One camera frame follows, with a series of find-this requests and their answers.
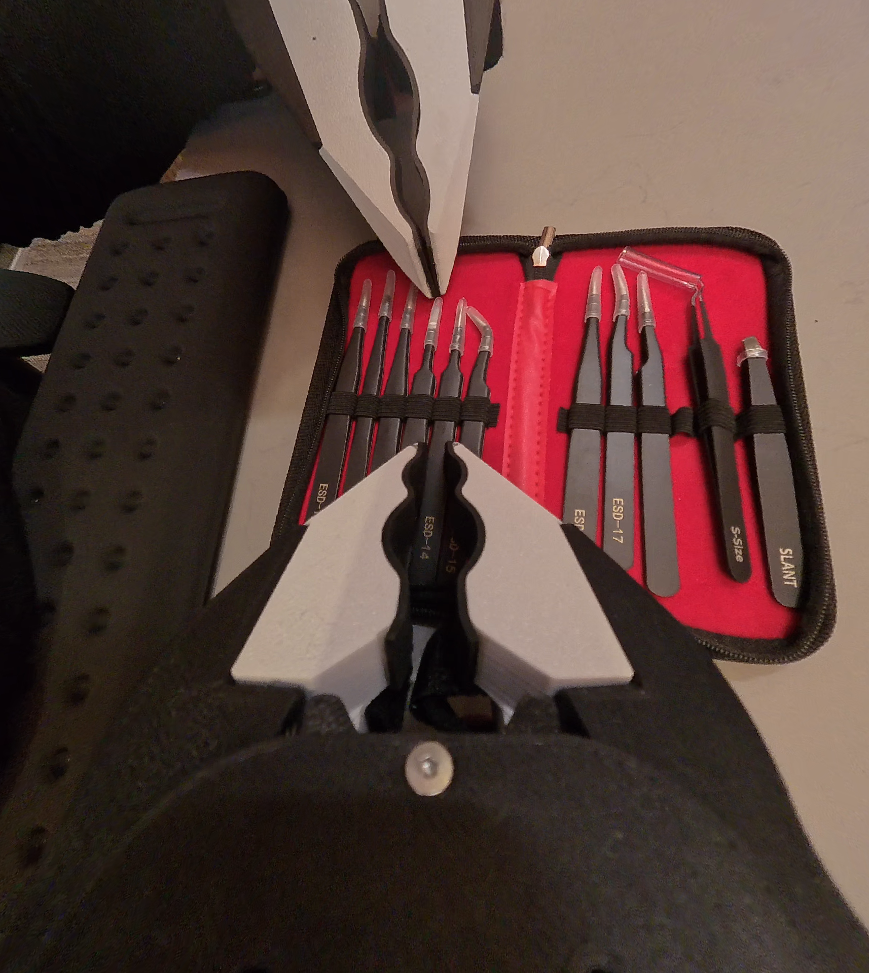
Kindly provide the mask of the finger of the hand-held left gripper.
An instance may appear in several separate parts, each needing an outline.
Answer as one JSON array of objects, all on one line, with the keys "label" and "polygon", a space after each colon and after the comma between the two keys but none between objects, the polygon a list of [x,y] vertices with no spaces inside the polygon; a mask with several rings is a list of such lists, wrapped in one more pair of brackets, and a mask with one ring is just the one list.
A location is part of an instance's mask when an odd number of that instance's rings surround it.
[{"label": "finger of the hand-held left gripper", "polygon": [[230,16],[258,68],[392,260],[434,297],[439,286],[393,187],[392,151],[368,118],[369,34],[358,4],[231,1]]},{"label": "finger of the hand-held left gripper", "polygon": [[404,272],[445,290],[461,236],[484,73],[484,3],[382,3],[394,69],[394,115],[384,135],[391,188],[404,218]]}]

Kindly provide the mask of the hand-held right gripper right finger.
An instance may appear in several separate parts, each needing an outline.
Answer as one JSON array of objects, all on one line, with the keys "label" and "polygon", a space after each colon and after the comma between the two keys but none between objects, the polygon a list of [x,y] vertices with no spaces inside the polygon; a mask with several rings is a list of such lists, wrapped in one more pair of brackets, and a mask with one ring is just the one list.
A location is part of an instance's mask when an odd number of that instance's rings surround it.
[{"label": "hand-held right gripper right finger", "polygon": [[474,680],[501,712],[525,697],[626,685],[633,666],[572,541],[586,541],[463,445],[445,450],[455,496],[473,522],[458,580]]}]

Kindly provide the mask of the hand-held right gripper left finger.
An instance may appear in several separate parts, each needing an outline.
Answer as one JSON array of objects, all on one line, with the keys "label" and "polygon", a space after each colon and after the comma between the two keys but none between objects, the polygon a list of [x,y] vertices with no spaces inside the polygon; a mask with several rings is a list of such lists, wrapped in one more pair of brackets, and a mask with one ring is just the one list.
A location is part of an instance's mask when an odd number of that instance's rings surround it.
[{"label": "hand-held right gripper left finger", "polygon": [[410,626],[396,518],[413,520],[411,445],[343,494],[302,537],[233,664],[238,684],[298,688],[365,712],[392,683],[388,645]]}]

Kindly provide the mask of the black straight fine tweezers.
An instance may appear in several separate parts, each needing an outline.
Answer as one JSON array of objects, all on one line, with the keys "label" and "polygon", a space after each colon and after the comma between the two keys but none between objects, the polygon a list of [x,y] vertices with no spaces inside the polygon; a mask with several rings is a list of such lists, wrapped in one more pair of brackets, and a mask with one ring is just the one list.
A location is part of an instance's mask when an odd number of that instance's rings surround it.
[{"label": "black straight fine tweezers", "polygon": [[412,588],[432,586],[438,574],[445,510],[443,461],[445,446],[454,439],[460,408],[450,400],[460,399],[463,388],[461,359],[465,347],[466,301],[458,300],[447,367],[432,411],[426,478],[420,502],[419,523],[411,553],[409,579]]}]

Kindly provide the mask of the set of black tweezers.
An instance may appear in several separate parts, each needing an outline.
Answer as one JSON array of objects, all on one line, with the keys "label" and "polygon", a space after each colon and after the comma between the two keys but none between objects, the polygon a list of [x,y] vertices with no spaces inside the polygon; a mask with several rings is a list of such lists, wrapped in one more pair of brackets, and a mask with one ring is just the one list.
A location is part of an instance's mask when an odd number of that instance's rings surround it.
[{"label": "set of black tweezers", "polygon": [[[735,453],[752,565],[749,581],[728,571],[715,489],[699,435],[689,349],[694,294],[648,278],[663,356],[680,589],[659,601],[683,623],[735,637],[787,634],[803,603],[806,554],[795,491],[799,459],[788,446],[782,407],[788,383],[772,348],[772,295],[758,259],[730,248],[683,245],[634,249],[700,274],[711,328],[722,351],[736,419]],[[477,305],[494,331],[494,352],[478,350],[470,315],[460,399],[491,400],[498,424],[483,433],[486,462],[527,489],[567,525],[585,532],[646,585],[638,409],[643,360],[637,274],[611,247],[550,255],[545,268],[513,252],[461,257],[450,297]],[[340,291],[341,364],[304,514],[330,504],[396,447],[430,437],[430,407],[447,367],[454,313],[373,255],[354,264]]]}]

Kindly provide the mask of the black needle-tip tweezers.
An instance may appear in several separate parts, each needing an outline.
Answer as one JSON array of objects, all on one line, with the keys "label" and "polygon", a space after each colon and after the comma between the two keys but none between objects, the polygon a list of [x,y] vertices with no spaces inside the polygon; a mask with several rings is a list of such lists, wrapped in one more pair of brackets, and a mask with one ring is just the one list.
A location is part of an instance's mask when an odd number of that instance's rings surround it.
[{"label": "black needle-tip tweezers", "polygon": [[752,576],[736,463],[736,419],[729,394],[722,351],[714,337],[704,290],[693,296],[694,334],[689,349],[699,435],[708,455],[721,542],[730,576],[744,583]]}]

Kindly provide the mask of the black red tweezers case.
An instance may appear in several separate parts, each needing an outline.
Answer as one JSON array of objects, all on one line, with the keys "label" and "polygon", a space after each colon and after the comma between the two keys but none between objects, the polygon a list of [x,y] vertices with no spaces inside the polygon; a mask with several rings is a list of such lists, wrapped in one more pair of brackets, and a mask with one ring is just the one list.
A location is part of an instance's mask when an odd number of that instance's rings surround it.
[{"label": "black red tweezers case", "polygon": [[444,297],[377,242],[336,268],[273,529],[398,445],[453,432],[587,533],[715,656],[823,646],[837,586],[808,413],[793,269],[770,237],[655,228],[465,237]]}]

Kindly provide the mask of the person's left forearm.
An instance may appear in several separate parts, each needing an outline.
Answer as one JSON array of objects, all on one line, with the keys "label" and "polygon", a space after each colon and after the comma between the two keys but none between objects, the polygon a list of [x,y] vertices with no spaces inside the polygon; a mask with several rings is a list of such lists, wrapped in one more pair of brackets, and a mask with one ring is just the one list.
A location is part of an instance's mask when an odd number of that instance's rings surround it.
[{"label": "person's left forearm", "polygon": [[0,1],[0,245],[157,183],[255,73],[225,2]]}]

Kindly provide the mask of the black perforated wrist rest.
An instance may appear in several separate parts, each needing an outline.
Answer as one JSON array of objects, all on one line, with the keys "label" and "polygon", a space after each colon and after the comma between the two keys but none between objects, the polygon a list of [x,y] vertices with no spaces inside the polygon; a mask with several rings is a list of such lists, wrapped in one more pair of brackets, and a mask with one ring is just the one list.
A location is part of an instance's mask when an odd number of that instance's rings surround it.
[{"label": "black perforated wrist rest", "polygon": [[39,614],[0,785],[0,912],[120,702],[209,596],[288,220],[252,171],[125,193],[52,350],[0,352],[27,400],[12,475]]}]

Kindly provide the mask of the long clear tip sleeve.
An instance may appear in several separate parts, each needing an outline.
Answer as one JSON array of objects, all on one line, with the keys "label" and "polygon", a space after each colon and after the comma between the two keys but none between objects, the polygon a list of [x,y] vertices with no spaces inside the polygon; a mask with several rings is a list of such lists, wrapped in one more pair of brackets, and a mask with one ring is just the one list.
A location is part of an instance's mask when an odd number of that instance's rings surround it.
[{"label": "long clear tip sleeve", "polygon": [[684,269],[677,265],[654,257],[633,247],[625,247],[619,257],[619,264],[623,269],[630,269],[636,273],[647,274],[655,280],[681,287],[698,295],[703,289],[700,274]]}]

